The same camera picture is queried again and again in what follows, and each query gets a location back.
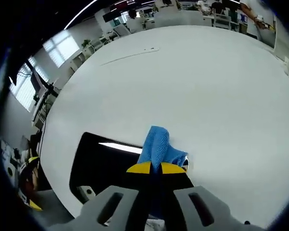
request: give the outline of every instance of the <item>white table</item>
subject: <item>white table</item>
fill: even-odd
[[[142,145],[158,125],[191,156],[195,185],[240,221],[267,226],[289,200],[289,78],[266,49],[206,26],[152,29],[103,46],[47,117],[41,164],[62,204],[79,215],[69,176],[84,132]]]
[[[147,30],[150,30],[150,29],[155,28],[155,20],[154,20],[154,17],[152,17],[152,18],[146,18],[145,25],[146,25],[146,29],[147,29]]]
[[[204,15],[203,18],[214,19],[214,16],[213,15]]]

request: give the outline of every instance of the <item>window blind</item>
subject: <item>window blind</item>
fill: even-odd
[[[35,68],[37,73],[41,76],[42,79],[44,79],[46,82],[49,80],[46,73],[42,70],[40,66],[37,65],[36,60],[33,57],[30,57],[28,61],[31,63],[31,65]],[[27,66],[27,64],[24,64],[18,74],[16,79],[16,86],[12,83],[10,85],[10,91],[15,96],[15,98],[21,103],[21,105],[29,111],[31,102],[33,100],[33,97],[35,95],[35,89],[31,83],[31,70]]]
[[[68,30],[63,30],[53,36],[43,44],[43,47],[57,67],[79,50],[79,46]]]

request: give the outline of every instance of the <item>computer monitor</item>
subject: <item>computer monitor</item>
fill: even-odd
[[[152,9],[146,9],[144,10],[144,13],[151,13],[152,12]]]
[[[118,18],[121,16],[121,13],[120,11],[118,10],[115,10],[113,12],[108,12],[107,14],[104,14],[103,15],[103,18],[104,18],[104,21],[107,23],[115,18]]]
[[[31,83],[34,87],[35,92],[40,96],[40,94],[43,94],[46,88],[44,87],[39,74],[36,72],[35,69],[33,69],[32,75],[31,75]]]

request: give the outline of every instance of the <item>blue cloth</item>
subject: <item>blue cloth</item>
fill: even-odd
[[[187,153],[174,149],[169,144],[169,133],[165,128],[152,126],[144,142],[138,164],[151,161],[155,172],[161,162],[182,166]]]

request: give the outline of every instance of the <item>cable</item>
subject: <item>cable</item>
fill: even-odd
[[[25,77],[25,76],[30,76],[31,77],[31,75],[32,75],[32,74],[25,74],[24,72],[21,72],[21,71],[19,71],[17,74],[20,75],[20,76],[22,76],[21,74],[23,74],[24,76],[22,76],[22,77]]]
[[[23,76],[21,74],[17,74],[17,76],[23,77],[23,78],[30,78],[30,76]]]
[[[41,155],[42,146],[43,146],[43,139],[44,139],[45,130],[46,130],[47,113],[45,113],[45,115],[46,115],[46,116],[45,116],[45,126],[44,126],[44,131],[43,131],[42,139],[40,139],[40,150],[39,150],[39,155]]]
[[[39,145],[38,145],[38,155],[39,155],[39,151],[40,151],[40,141],[39,141]]]

